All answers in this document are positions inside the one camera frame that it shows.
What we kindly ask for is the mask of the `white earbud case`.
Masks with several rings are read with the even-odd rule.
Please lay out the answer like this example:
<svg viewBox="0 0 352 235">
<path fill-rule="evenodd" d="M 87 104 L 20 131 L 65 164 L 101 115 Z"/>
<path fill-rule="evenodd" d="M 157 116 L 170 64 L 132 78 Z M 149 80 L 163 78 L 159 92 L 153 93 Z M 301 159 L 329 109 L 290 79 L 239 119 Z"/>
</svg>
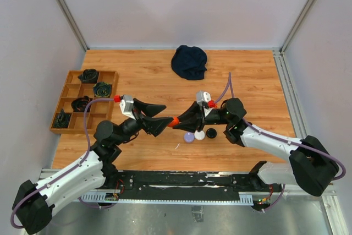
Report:
<svg viewBox="0 0 352 235">
<path fill-rule="evenodd" d="M 204 140 L 205 137 L 206 137 L 206 134 L 203 130 L 194 132 L 194 138 L 196 140 L 202 141 Z"/>
</svg>

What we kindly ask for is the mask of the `orange earbud case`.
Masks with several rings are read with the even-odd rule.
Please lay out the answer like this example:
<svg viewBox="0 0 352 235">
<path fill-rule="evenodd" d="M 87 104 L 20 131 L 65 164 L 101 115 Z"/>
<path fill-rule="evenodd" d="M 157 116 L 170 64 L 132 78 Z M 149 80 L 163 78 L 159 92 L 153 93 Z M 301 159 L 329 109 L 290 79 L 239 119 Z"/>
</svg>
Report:
<svg viewBox="0 0 352 235">
<path fill-rule="evenodd" d="M 180 123 L 177 117 L 174 117 L 173 120 L 168 124 L 169 127 L 173 128 Z"/>
</svg>

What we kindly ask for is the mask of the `lavender earbud case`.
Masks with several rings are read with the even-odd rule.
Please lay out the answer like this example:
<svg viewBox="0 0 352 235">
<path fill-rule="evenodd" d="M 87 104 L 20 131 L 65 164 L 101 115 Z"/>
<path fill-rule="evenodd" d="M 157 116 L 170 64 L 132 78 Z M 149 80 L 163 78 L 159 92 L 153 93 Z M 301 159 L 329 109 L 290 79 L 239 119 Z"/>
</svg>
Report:
<svg viewBox="0 0 352 235">
<path fill-rule="evenodd" d="M 186 143 L 192 143 L 195 140 L 195 136 L 191 132 L 186 132 L 183 136 L 183 139 Z"/>
</svg>

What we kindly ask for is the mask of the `black earbud case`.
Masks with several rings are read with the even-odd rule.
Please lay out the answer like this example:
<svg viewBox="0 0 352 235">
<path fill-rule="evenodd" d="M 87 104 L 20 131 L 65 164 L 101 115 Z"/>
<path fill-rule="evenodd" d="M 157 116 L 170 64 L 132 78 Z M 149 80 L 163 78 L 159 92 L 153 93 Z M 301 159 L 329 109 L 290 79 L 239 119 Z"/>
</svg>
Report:
<svg viewBox="0 0 352 235">
<path fill-rule="evenodd" d="M 206 136 L 210 139 L 214 139 L 217 136 L 217 131 L 214 128 L 208 128 L 206 130 Z"/>
</svg>

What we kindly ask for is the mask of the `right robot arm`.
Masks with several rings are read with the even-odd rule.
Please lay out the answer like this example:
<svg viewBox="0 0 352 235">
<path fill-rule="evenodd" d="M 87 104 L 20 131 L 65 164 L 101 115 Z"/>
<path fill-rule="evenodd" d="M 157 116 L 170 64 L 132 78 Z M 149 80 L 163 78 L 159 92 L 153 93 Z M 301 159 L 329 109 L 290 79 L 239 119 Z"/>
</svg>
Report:
<svg viewBox="0 0 352 235">
<path fill-rule="evenodd" d="M 338 163 L 314 136 L 303 139 L 282 136 L 245 120 L 246 110 L 239 98 L 225 100 L 219 108 L 213 101 L 194 102 L 176 118 L 173 129 L 195 133 L 205 125 L 225 125 L 227 140 L 252 147 L 284 160 L 259 162 L 249 177 L 250 187 L 261 191 L 269 184 L 298 185 L 306 193 L 321 196 L 338 174 Z"/>
</svg>

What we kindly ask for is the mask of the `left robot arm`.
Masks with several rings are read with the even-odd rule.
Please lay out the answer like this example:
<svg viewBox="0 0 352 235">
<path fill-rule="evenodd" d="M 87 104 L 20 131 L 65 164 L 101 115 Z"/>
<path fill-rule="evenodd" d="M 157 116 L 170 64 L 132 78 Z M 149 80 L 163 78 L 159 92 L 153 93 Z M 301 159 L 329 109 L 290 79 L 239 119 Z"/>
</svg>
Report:
<svg viewBox="0 0 352 235">
<path fill-rule="evenodd" d="M 141 130 L 158 136 L 173 120 L 156 117 L 166 109 L 165 105 L 144 103 L 128 95 L 115 96 L 111 101 L 119 103 L 127 119 L 119 125 L 101 121 L 93 136 L 96 141 L 88 142 L 86 152 L 76 161 L 36 183 L 23 182 L 12 206 L 12 227 L 35 234 L 62 208 L 86 192 L 102 186 L 113 188 L 118 181 L 113 162 L 121 153 L 119 146 L 135 139 Z"/>
</svg>

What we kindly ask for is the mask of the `dark navy crumpled cloth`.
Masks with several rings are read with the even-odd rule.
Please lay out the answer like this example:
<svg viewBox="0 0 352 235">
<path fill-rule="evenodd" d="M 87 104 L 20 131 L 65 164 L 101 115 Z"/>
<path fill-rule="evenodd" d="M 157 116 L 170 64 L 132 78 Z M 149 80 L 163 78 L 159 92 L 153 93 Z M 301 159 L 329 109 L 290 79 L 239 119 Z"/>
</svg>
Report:
<svg viewBox="0 0 352 235">
<path fill-rule="evenodd" d="M 201 48 L 181 45 L 171 59 L 171 69 L 186 80 L 203 80 L 207 71 L 207 54 Z"/>
</svg>

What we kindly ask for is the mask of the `rolled green patterned tie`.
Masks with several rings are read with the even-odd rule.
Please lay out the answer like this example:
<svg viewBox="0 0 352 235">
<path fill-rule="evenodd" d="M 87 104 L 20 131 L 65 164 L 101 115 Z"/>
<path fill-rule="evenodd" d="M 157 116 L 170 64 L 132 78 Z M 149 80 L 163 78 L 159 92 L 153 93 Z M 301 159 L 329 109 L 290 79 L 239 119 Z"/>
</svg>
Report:
<svg viewBox="0 0 352 235">
<path fill-rule="evenodd" d="M 109 98 L 112 93 L 112 85 L 104 81 L 93 86 L 93 94 L 96 98 Z"/>
</svg>

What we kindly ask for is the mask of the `rolled black orange tie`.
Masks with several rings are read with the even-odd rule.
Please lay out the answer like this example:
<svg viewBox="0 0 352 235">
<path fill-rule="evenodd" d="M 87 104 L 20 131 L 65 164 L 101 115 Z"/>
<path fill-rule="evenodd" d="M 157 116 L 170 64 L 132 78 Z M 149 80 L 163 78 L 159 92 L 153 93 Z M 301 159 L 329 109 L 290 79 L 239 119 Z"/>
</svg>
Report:
<svg viewBox="0 0 352 235">
<path fill-rule="evenodd" d="M 71 107 L 73 112 L 84 112 L 86 106 L 92 101 L 88 96 L 79 97 L 72 101 Z"/>
</svg>

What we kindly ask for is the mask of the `rolled black tie top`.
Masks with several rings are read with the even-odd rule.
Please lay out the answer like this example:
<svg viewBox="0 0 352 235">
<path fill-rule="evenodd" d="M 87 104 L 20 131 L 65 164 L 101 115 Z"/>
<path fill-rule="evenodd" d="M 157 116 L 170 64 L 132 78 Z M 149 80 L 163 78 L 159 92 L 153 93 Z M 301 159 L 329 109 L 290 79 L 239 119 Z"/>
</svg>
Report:
<svg viewBox="0 0 352 235">
<path fill-rule="evenodd" d="M 82 84 L 95 84 L 99 77 L 99 71 L 95 69 L 85 69 L 79 76 L 78 79 Z"/>
</svg>

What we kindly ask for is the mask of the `wooden compartment tray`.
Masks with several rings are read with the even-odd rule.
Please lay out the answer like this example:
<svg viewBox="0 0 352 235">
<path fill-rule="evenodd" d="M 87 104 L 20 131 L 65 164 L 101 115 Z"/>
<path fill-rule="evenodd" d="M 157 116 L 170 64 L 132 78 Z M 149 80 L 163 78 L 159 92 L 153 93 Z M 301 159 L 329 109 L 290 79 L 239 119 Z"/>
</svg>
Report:
<svg viewBox="0 0 352 235">
<path fill-rule="evenodd" d="M 114 103 L 94 102 L 114 98 L 118 73 L 110 70 L 71 70 L 65 80 L 50 131 L 56 134 L 92 134 L 99 122 L 110 120 Z"/>
</svg>

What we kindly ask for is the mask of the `rolled green black tie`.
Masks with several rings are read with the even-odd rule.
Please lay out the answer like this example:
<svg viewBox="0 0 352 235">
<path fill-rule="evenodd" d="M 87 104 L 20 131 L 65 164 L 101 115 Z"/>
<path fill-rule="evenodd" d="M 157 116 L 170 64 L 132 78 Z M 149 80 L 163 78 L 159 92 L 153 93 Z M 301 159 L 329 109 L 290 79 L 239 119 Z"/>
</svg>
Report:
<svg viewBox="0 0 352 235">
<path fill-rule="evenodd" d="M 61 109 L 57 114 L 53 122 L 53 128 L 67 129 L 71 120 L 71 113 L 65 112 Z"/>
</svg>

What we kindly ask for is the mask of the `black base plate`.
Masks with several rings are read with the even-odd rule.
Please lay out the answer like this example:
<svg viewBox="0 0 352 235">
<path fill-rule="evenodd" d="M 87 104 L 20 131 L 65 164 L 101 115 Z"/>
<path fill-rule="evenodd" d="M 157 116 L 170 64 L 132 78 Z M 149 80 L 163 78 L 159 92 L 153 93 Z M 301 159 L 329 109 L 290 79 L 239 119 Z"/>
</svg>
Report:
<svg viewBox="0 0 352 235">
<path fill-rule="evenodd" d="M 191 171 L 118 171 L 100 189 L 122 191 L 120 199 L 230 201 L 240 192 L 278 192 L 252 173 Z"/>
</svg>

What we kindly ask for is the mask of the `aluminium frame rail right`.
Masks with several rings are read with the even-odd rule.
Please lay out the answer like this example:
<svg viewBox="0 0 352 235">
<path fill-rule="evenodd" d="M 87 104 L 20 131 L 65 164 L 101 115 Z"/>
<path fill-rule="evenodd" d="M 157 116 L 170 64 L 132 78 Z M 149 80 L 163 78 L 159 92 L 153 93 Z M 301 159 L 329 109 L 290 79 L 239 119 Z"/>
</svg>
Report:
<svg viewBox="0 0 352 235">
<path fill-rule="evenodd" d="M 289 69 L 287 50 L 300 31 L 300 28 L 303 26 L 304 21 L 309 16 L 309 13 L 313 9 L 316 1 L 317 0 L 306 0 L 281 47 L 274 48 L 272 50 L 273 59 L 276 64 L 280 84 L 285 98 L 285 103 L 288 107 L 291 124 L 295 135 L 299 138 L 304 138 L 307 136 L 307 125 L 303 114 L 303 109 L 296 92 L 294 80 Z"/>
</svg>

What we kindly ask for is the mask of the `aluminium frame post left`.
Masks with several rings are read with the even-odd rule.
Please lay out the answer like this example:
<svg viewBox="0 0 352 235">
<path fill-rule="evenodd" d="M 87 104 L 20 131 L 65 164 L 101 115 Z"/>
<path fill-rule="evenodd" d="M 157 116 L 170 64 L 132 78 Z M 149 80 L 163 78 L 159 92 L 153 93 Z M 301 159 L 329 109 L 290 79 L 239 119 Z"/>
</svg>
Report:
<svg viewBox="0 0 352 235">
<path fill-rule="evenodd" d="M 62 11 L 65 19 L 67 20 L 73 34 L 75 35 L 78 43 L 80 44 L 81 48 L 86 52 L 89 50 L 89 47 L 87 45 L 87 42 L 85 38 L 83 37 L 83 34 L 81 33 L 68 5 L 65 0 L 56 0 L 60 10 Z"/>
</svg>

